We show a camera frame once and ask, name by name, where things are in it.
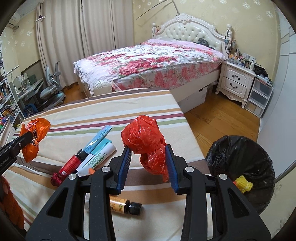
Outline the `yellow foam fruit net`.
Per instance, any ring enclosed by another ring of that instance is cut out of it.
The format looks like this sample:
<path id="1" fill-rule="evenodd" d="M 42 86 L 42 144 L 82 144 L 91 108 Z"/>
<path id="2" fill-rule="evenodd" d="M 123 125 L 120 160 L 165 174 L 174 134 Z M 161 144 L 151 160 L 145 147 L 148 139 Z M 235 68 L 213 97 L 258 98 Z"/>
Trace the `yellow foam fruit net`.
<path id="1" fill-rule="evenodd" d="M 250 192 L 250 190 L 252 189 L 253 187 L 253 184 L 251 182 L 248 182 L 246 180 L 246 178 L 242 175 L 238 178 L 236 178 L 234 181 L 233 181 L 234 185 L 239 189 L 239 191 L 241 193 L 245 193 L 245 192 Z"/>

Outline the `orange plastic bag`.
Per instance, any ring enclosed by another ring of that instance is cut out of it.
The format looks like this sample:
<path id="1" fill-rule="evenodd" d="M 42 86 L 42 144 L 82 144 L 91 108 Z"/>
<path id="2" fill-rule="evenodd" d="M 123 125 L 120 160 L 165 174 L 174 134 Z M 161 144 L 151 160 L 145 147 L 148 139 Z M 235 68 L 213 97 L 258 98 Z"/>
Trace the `orange plastic bag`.
<path id="1" fill-rule="evenodd" d="M 26 133 L 33 135 L 30 143 L 22 148 L 23 158 L 27 163 L 36 158 L 39 151 L 39 142 L 46 137 L 50 127 L 51 123 L 45 118 L 36 118 L 29 121 L 27 125 L 22 123 L 20 136 Z"/>

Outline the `red plastic bag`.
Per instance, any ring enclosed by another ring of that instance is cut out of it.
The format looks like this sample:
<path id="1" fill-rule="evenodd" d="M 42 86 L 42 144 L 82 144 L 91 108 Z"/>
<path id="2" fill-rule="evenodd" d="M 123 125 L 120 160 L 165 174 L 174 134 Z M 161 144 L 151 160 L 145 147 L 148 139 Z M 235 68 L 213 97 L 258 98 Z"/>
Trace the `red plastic bag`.
<path id="1" fill-rule="evenodd" d="M 139 115 L 121 132 L 121 139 L 136 155 L 142 166 L 153 175 L 169 180 L 166 164 L 166 141 L 157 121 L 147 115 Z"/>

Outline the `red foam fruit net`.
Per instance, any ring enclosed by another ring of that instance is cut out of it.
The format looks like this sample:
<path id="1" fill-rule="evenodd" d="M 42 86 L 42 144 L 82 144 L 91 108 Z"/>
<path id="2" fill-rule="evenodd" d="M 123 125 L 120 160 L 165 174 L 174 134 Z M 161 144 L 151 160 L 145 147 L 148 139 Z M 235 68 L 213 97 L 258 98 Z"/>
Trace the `red foam fruit net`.
<path id="1" fill-rule="evenodd" d="M 1 201 L 1 209 L 14 226 L 20 230 L 23 230 L 25 224 L 23 211 L 14 198 L 8 181 L 3 176 L 1 176 L 1 182 L 1 187 L 4 191 L 4 197 Z"/>

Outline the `black lined trash bin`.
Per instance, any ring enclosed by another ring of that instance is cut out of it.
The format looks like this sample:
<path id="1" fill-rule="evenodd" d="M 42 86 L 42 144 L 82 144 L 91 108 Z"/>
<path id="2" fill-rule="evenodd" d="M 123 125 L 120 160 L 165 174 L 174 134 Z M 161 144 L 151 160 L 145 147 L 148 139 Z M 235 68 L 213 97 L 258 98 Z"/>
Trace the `black lined trash bin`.
<path id="1" fill-rule="evenodd" d="M 261 214 L 274 192 L 273 162 L 257 142 L 243 136 L 223 136 L 215 141 L 205 158 L 212 176 L 226 174 L 232 181 L 244 176 L 253 184 L 245 197 Z"/>

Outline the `white rolled paper tube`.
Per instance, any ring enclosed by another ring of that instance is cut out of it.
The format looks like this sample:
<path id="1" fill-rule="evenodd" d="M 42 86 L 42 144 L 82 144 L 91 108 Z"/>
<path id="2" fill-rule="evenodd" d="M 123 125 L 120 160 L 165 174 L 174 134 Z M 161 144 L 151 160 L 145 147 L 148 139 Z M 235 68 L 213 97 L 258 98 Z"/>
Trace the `white rolled paper tube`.
<path id="1" fill-rule="evenodd" d="M 99 165 L 101 165 L 111 154 L 113 154 L 116 151 L 115 146 L 112 143 L 108 143 L 104 146 L 103 149 L 101 149 L 97 154 L 95 154 L 91 160 L 79 171 L 77 171 L 77 175 L 79 177 L 88 176 L 89 174 L 89 168 L 92 168 L 95 170 Z"/>

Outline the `red spray can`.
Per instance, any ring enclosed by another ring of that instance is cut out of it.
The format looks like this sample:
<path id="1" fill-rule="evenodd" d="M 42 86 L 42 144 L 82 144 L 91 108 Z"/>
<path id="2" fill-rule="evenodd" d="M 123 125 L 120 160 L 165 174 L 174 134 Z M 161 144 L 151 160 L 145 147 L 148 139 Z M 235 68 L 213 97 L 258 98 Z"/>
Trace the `red spray can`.
<path id="1" fill-rule="evenodd" d="M 53 186 L 59 187 L 70 174 L 75 172 L 75 170 L 87 158 L 87 156 L 88 153 L 83 149 L 80 149 L 58 172 L 53 174 L 51 178 L 51 184 Z"/>

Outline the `study desk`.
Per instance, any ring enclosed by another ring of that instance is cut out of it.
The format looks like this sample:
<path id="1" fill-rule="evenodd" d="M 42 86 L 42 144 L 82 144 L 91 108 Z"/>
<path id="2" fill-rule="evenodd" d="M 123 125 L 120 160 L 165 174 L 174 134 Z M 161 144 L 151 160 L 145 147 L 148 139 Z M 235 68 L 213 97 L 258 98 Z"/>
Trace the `study desk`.
<path id="1" fill-rule="evenodd" d="M 16 85 L 14 85 L 13 82 L 9 82 L 9 88 L 21 111 L 24 110 L 26 102 L 31 98 L 33 98 L 36 103 L 39 103 L 35 96 L 44 84 L 43 78 L 37 80 L 33 84 L 30 84 L 28 78 L 22 81 L 20 81 L 19 78 L 16 78 L 15 83 Z"/>

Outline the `striped bed sheet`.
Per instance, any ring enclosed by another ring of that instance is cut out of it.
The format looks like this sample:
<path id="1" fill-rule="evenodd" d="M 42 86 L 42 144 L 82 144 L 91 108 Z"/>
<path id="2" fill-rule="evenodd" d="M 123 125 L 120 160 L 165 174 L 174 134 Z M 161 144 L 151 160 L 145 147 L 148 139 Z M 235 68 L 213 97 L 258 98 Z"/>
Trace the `striped bed sheet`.
<path id="1" fill-rule="evenodd" d="M 209 173 L 204 155 L 174 97 L 168 90 L 136 89 L 75 101 L 38 114 L 51 124 L 39 144 L 36 158 L 26 162 L 19 154 L 4 173 L 24 216 L 24 227 L 34 219 L 55 191 L 54 173 L 84 149 L 99 132 L 106 136 L 90 153 L 98 168 L 122 153 L 122 130 L 140 115 L 156 120 L 167 144 L 177 156 Z M 152 175 L 133 155 L 120 198 L 142 205 L 138 216 L 112 214 L 117 240 L 180 240 L 186 198 L 177 195 L 161 175 Z"/>

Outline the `teal white box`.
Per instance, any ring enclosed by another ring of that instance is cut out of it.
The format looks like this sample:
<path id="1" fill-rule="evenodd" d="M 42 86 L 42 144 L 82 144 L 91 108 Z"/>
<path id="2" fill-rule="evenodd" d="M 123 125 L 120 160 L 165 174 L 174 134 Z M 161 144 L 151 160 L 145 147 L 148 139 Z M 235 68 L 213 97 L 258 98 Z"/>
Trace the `teal white box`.
<path id="1" fill-rule="evenodd" d="M 97 154 L 101 149 L 104 148 L 105 145 L 107 145 L 108 143 L 112 143 L 111 140 L 104 138 L 92 151 L 91 153 L 86 157 L 86 159 L 78 166 L 78 168 L 76 169 L 77 171 L 79 171 L 80 169 L 82 169 L 90 160 L 91 158 Z"/>

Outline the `white wardrobe door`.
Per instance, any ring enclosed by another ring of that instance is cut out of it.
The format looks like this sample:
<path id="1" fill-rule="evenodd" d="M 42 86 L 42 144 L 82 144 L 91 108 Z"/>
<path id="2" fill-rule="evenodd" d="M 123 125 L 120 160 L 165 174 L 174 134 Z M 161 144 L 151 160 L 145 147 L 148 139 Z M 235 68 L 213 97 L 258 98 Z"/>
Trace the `white wardrobe door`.
<path id="1" fill-rule="evenodd" d="M 280 59 L 257 143 L 272 159 L 275 180 L 279 181 L 295 168 L 295 31 L 282 11 L 275 9 L 280 25 Z"/>

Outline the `plastic drawer unit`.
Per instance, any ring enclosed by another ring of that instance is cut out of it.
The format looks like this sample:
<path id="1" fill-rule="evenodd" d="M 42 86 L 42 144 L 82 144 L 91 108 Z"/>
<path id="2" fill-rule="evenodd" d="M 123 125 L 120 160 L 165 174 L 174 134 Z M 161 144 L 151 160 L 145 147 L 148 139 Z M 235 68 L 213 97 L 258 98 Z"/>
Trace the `plastic drawer unit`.
<path id="1" fill-rule="evenodd" d="M 261 118 L 273 93 L 273 86 L 269 80 L 255 76 L 245 109 Z"/>

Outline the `beige curtain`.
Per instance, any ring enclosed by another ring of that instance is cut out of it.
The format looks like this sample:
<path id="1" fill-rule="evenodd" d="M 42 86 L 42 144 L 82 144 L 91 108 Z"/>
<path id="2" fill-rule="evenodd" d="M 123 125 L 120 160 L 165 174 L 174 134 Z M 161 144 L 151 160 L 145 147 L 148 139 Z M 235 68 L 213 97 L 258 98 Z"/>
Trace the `beige curtain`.
<path id="1" fill-rule="evenodd" d="M 61 70 L 63 87 L 76 82 L 73 62 L 132 46 L 132 1 L 40 1 L 36 35 L 43 68 Z"/>

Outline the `white nightstand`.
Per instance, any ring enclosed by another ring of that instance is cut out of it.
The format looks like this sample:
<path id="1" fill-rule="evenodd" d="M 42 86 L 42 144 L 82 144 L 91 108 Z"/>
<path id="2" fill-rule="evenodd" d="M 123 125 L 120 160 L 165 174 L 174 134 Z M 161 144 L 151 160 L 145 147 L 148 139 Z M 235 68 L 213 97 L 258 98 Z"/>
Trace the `white nightstand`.
<path id="1" fill-rule="evenodd" d="M 255 73 L 245 67 L 224 61 L 215 94 L 220 92 L 230 100 L 241 102 L 245 109 Z"/>

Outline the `white tufted headboard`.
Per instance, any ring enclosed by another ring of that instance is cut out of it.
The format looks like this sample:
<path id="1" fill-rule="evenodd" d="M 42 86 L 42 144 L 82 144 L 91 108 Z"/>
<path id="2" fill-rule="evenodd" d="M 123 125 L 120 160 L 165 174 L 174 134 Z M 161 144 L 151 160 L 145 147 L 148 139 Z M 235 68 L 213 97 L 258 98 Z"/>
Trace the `white tufted headboard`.
<path id="1" fill-rule="evenodd" d="M 207 41 L 209 47 L 228 54 L 232 48 L 233 33 L 232 26 L 229 24 L 226 33 L 220 34 L 216 31 L 214 25 L 194 16 L 181 13 L 160 26 L 153 23 L 152 38 L 167 38 L 195 43 L 199 39 L 203 39 Z"/>

